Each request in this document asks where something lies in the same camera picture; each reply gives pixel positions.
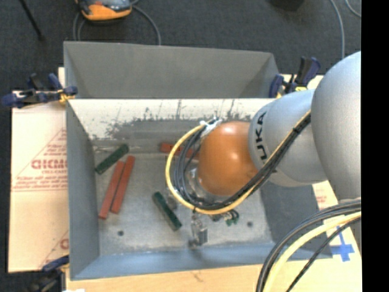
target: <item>yellow cable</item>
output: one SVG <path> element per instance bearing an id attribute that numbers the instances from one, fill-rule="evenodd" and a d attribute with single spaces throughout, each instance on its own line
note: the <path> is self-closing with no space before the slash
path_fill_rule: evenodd
<path id="1" fill-rule="evenodd" d="M 178 148 L 181 146 L 182 143 L 184 143 L 192 134 L 195 132 L 199 131 L 204 125 L 198 125 L 194 129 L 190 130 L 187 132 L 184 136 L 182 136 L 178 142 L 173 146 L 172 150 L 170 151 L 170 154 L 168 155 L 168 159 L 166 161 L 166 168 L 165 168 L 165 177 L 167 181 L 167 186 L 170 190 L 170 192 L 173 194 L 173 196 L 185 207 L 188 207 L 191 210 L 195 210 L 196 212 L 202 213 L 202 214 L 208 214 L 208 215 L 216 215 L 216 214 L 221 214 L 224 212 L 228 212 L 229 210 L 232 210 L 234 207 L 238 206 L 241 204 L 251 193 L 251 191 L 254 189 L 254 186 L 252 186 L 246 193 L 244 193 L 242 196 L 240 196 L 236 201 L 233 203 L 229 204 L 226 207 L 223 207 L 222 209 L 217 209 L 217 210 L 204 210 L 204 209 L 199 209 L 198 207 L 194 206 L 193 204 L 189 203 L 183 197 L 174 189 L 174 185 L 171 182 L 170 178 L 170 165 L 173 160 L 173 156 L 175 152 L 178 150 Z"/>
<path id="2" fill-rule="evenodd" d="M 306 112 L 306 114 L 297 122 L 296 126 L 299 126 L 302 121 L 304 120 L 304 118 L 311 112 L 311 110 L 308 110 Z M 181 144 L 183 144 L 192 134 L 195 134 L 195 132 L 199 131 L 201 128 L 204 127 L 204 124 L 202 125 L 198 125 L 196 126 L 195 128 L 193 128 L 192 130 L 190 130 L 189 132 L 187 132 L 185 135 L 183 135 L 179 140 L 178 142 L 176 142 L 176 144 L 173 146 L 173 148 L 171 149 L 169 155 L 168 155 L 168 159 L 166 161 L 166 168 L 165 168 L 165 177 L 166 177 L 166 182 L 167 182 L 167 186 L 170 190 L 170 192 L 173 194 L 173 196 L 178 200 L 178 202 L 180 202 L 181 204 L 183 204 L 185 207 L 188 207 L 189 209 L 191 210 L 194 210 L 196 209 L 196 212 L 199 212 L 199 213 L 202 213 L 202 214 L 208 214 L 208 215 L 216 215 L 216 214 L 221 214 L 221 213 L 224 213 L 224 212 L 228 212 L 229 210 L 232 210 L 233 208 L 237 207 L 239 204 L 241 204 L 250 194 L 251 194 L 251 191 L 255 188 L 256 184 L 254 184 L 246 193 L 242 194 L 238 199 L 236 199 L 233 203 L 229 204 L 228 206 L 225 206 L 221 209 L 217 209 L 217 210 L 204 210 L 204 209 L 199 209 L 198 207 L 194 206 L 193 204 L 189 203 L 188 201 L 186 201 L 185 199 L 183 199 L 183 197 L 177 192 L 176 189 L 174 189 L 174 185 L 173 183 L 171 182 L 171 178 L 170 178 L 170 166 L 171 166 L 171 162 L 173 160 L 173 156 L 174 154 L 176 153 L 176 151 L 178 150 L 178 148 L 181 146 Z M 266 163 L 263 165 L 263 167 L 266 166 L 267 162 L 270 161 L 273 157 L 273 155 L 278 151 L 278 149 L 284 144 L 285 140 L 291 135 L 291 133 L 293 133 L 293 130 L 291 130 L 287 136 L 283 139 L 283 141 L 278 144 L 277 148 L 272 152 L 272 154 L 270 155 L 269 159 L 266 161 Z"/>
<path id="3" fill-rule="evenodd" d="M 287 250 L 280 256 L 280 258 L 274 263 L 273 267 L 270 270 L 269 276 L 267 277 L 263 292 L 269 292 L 270 288 L 275 280 L 275 277 L 280 272 L 281 267 L 285 264 L 285 262 L 289 259 L 289 257 L 297 251 L 298 248 L 302 247 L 306 242 L 310 241 L 314 237 L 328 231 L 331 228 L 334 228 L 340 224 L 346 224 L 352 221 L 355 218 L 361 216 L 361 211 L 353 214 L 349 214 L 347 216 L 342 216 L 339 218 L 335 218 L 324 225 L 321 225 L 312 231 L 307 232 L 305 235 L 297 239 L 293 244 L 288 247 Z"/>

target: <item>green block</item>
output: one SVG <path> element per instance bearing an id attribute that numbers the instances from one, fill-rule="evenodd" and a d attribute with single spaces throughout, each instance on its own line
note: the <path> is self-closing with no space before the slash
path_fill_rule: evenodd
<path id="1" fill-rule="evenodd" d="M 121 145 L 113 153 L 111 153 L 107 158 L 105 158 L 98 166 L 96 166 L 95 171 L 98 174 L 103 174 L 107 169 L 113 166 L 121 157 L 123 157 L 129 151 L 126 144 Z"/>
<path id="2" fill-rule="evenodd" d="M 182 224 L 176 214 L 174 214 L 174 212 L 168 207 L 164 196 L 162 196 L 160 192 L 156 192 L 153 194 L 152 198 L 160 212 L 165 217 L 166 222 L 169 224 L 170 228 L 172 228 L 173 231 L 178 230 Z"/>

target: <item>gray box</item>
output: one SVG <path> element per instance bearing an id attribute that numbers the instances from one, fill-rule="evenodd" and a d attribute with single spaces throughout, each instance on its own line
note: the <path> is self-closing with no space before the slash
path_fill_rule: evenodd
<path id="1" fill-rule="evenodd" d="M 71 278 L 263 263 L 282 236 L 317 211 L 311 186 L 290 189 L 267 183 L 236 208 L 237 225 L 203 217 L 208 243 L 197 249 L 188 245 L 191 210 L 178 205 L 175 213 L 182 227 L 173 232 L 151 196 L 166 189 L 161 142 L 175 143 L 200 120 L 209 119 L 207 114 L 217 113 L 225 121 L 249 121 L 268 101 L 71 100 L 67 107 Z M 120 144 L 128 145 L 135 166 L 119 214 L 100 220 L 98 212 L 114 167 L 102 175 L 94 167 Z M 305 248 L 294 258 L 310 255 Z"/>
<path id="2" fill-rule="evenodd" d="M 166 192 L 161 142 L 173 144 L 213 116 L 250 121 L 271 101 L 271 54 L 85 42 L 65 42 L 64 50 L 66 85 L 80 90 L 66 109 L 72 280 L 263 263 L 317 211 L 311 186 L 269 182 L 237 207 L 238 224 L 202 217 L 208 243 L 191 249 L 191 210 L 178 206 L 182 227 L 173 232 L 151 199 Z M 102 175 L 94 167 L 120 144 L 136 157 L 134 169 L 119 214 L 100 220 L 113 167 Z M 312 241 L 292 258 L 316 247 Z"/>

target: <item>blue cross mark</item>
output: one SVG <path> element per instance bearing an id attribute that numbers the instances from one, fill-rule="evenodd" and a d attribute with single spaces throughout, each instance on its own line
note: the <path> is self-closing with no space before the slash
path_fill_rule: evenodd
<path id="1" fill-rule="evenodd" d="M 340 254 L 343 262 L 348 262 L 350 260 L 349 254 L 354 253 L 353 246 L 351 244 L 346 244 L 345 239 L 343 238 L 342 233 L 339 234 L 340 245 L 330 246 L 332 254 Z"/>

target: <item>clamp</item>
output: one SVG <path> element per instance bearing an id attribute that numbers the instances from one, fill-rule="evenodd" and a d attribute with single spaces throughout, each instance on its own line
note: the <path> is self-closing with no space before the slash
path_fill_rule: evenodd
<path id="1" fill-rule="evenodd" d="M 33 281 L 21 292 L 48 292 L 58 283 L 61 285 L 62 290 L 65 284 L 65 280 L 64 272 L 61 268 L 68 263 L 69 255 L 66 255 L 48 263 L 47 265 L 44 265 L 41 271 L 46 273 L 46 275 L 39 278 L 38 280 Z"/>
<path id="2" fill-rule="evenodd" d="M 295 91 L 306 90 L 308 83 L 317 75 L 319 69 L 320 63 L 316 58 L 302 57 L 296 77 L 292 74 L 289 81 L 286 82 L 282 75 L 275 75 L 270 84 L 269 98 L 279 98 Z"/>
<path id="3" fill-rule="evenodd" d="M 49 74 L 48 79 L 49 86 L 44 87 L 36 74 L 31 74 L 27 81 L 27 90 L 6 94 L 2 97 L 1 103 L 7 107 L 17 108 L 54 101 L 65 104 L 67 100 L 75 98 L 78 93 L 76 86 L 62 87 L 59 79 L 53 73 Z"/>

